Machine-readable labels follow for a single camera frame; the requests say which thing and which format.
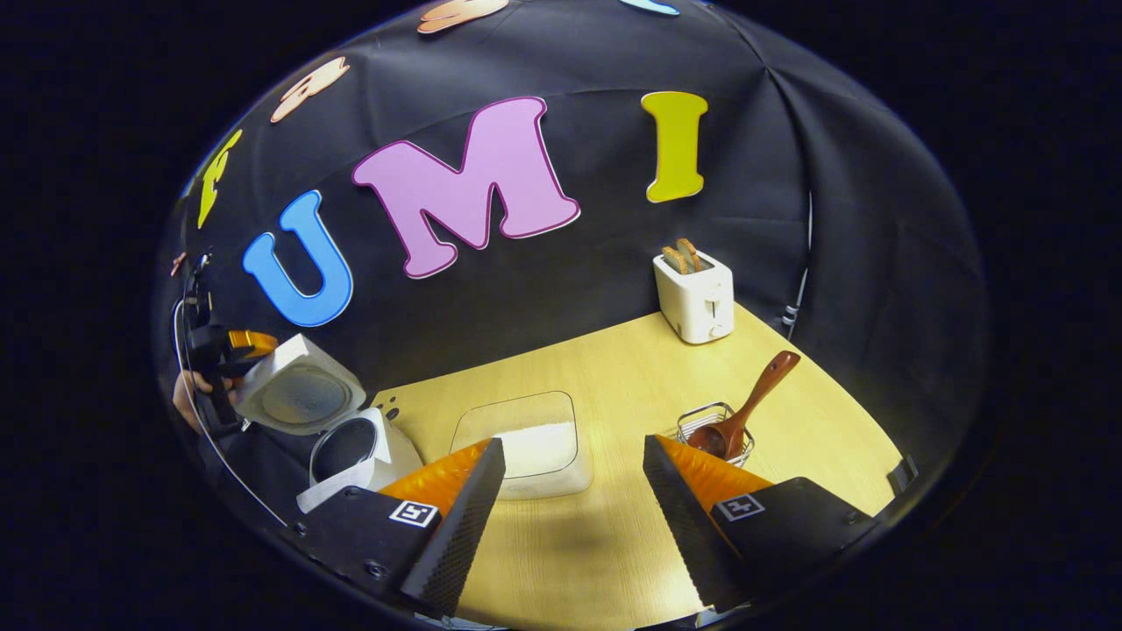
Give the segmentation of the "white rice cooker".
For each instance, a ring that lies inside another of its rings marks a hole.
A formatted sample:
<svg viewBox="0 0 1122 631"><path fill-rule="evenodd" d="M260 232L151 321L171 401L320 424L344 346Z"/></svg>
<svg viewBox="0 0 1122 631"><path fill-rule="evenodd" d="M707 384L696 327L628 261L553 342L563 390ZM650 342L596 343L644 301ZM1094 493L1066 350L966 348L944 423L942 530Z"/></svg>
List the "white rice cooker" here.
<svg viewBox="0 0 1122 631"><path fill-rule="evenodd" d="M352 372L296 335L249 369L234 409L280 435L316 439L295 499L309 513L349 485L377 492L423 467L408 436L377 408L362 408L365 399Z"/></svg>

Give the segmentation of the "clear plastic container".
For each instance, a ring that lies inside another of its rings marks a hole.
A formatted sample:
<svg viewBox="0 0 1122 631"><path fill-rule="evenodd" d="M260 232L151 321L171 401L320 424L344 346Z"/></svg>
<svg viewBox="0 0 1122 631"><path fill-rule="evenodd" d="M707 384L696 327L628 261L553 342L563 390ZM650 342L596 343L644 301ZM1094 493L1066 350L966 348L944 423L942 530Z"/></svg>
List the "clear plastic container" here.
<svg viewBox="0 0 1122 631"><path fill-rule="evenodd" d="M576 408L564 391L476 406L459 419L453 452L486 438L502 440L505 474L498 500L543 500L582 493L594 482L592 455L579 439Z"/></svg>

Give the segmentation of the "brown wooden spoon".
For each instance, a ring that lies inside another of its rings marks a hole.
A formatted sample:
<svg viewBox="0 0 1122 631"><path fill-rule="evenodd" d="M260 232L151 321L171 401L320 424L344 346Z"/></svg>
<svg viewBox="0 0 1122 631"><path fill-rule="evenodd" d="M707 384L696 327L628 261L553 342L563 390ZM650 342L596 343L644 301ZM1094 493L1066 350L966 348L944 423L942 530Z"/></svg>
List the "brown wooden spoon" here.
<svg viewBox="0 0 1122 631"><path fill-rule="evenodd" d="M792 351L778 353L764 367L760 379L755 383L749 397L741 410L721 421L700 426L686 438L686 443L712 457L729 460L741 455L745 447L746 423L755 408L785 379L785 376L800 363L801 356Z"/></svg>

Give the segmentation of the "black table clamp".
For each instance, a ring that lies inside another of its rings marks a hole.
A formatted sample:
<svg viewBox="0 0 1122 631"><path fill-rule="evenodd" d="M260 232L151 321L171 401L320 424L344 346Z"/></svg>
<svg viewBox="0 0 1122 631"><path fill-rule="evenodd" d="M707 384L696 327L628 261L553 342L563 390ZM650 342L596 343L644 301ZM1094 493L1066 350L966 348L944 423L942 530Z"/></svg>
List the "black table clamp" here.
<svg viewBox="0 0 1122 631"><path fill-rule="evenodd" d="M913 456L904 455L892 470L888 470L886 479L894 499L908 490L919 476L919 468Z"/></svg>

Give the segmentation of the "black backdrop cloth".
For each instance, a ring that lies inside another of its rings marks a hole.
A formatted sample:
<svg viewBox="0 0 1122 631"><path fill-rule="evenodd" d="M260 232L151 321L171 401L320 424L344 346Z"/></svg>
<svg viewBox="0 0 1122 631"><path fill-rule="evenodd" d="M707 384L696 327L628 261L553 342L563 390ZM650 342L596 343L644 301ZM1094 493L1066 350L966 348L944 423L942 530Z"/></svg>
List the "black backdrop cloth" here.
<svg viewBox="0 0 1122 631"><path fill-rule="evenodd" d="M941 474L982 397L988 300L969 214L895 112L701 0L512 0L440 33L422 15L304 61L199 165L165 239L211 252L221 323L296 332L241 260L273 234L268 282L315 300L278 223L311 191L351 278L313 338L370 392L653 313L650 256L684 230Z"/></svg>

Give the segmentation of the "white toaster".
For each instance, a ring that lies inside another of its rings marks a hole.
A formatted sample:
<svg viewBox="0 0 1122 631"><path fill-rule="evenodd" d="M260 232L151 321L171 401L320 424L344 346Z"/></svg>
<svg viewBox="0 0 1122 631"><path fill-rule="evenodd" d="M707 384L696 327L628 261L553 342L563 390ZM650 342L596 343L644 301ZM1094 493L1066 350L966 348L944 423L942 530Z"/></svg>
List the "white toaster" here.
<svg viewBox="0 0 1122 631"><path fill-rule="evenodd" d="M732 271L705 252L698 252L698 256L702 268L691 274L680 274L661 254L652 259L657 304L687 344L708 344L735 330Z"/></svg>

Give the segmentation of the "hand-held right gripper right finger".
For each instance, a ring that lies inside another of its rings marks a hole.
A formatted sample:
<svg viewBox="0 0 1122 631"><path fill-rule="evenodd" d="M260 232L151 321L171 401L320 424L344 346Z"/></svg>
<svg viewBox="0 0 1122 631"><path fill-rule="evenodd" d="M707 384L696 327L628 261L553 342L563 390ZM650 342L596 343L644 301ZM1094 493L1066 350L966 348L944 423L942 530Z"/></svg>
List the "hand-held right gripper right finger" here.
<svg viewBox="0 0 1122 631"><path fill-rule="evenodd" d="M877 519L806 477L771 483L668 436L643 470L705 606L770 606L831 571Z"/></svg>

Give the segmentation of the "wire chopstick holder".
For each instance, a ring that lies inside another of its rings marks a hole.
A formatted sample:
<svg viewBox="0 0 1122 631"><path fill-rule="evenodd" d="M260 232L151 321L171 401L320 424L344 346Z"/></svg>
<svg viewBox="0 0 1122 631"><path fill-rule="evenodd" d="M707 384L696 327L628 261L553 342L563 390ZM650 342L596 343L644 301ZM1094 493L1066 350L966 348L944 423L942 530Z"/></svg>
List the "wire chopstick holder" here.
<svg viewBox="0 0 1122 631"><path fill-rule="evenodd" d="M688 439L696 430L705 426L721 423L721 421L730 418L734 412L734 409L728 403L721 401L714 401L700 408L695 408L693 410L686 411L683 415L678 417L675 429L671 432L671 436L673 436L678 443L688 443ZM749 432L749 426L745 424L742 428L741 450L730 456L727 463L733 464L742 470L746 466L747 460L749 460L749 455L752 455L754 448L755 439L752 432Z"/></svg>

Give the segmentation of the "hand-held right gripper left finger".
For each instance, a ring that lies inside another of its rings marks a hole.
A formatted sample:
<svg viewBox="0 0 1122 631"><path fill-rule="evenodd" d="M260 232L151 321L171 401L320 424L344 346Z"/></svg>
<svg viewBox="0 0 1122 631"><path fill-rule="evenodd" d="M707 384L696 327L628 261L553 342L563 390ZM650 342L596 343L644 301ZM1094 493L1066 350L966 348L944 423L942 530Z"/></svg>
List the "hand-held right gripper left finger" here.
<svg viewBox="0 0 1122 631"><path fill-rule="evenodd" d="M505 470L493 436L379 492L346 486L294 523L294 550L369 598L453 615Z"/></svg>

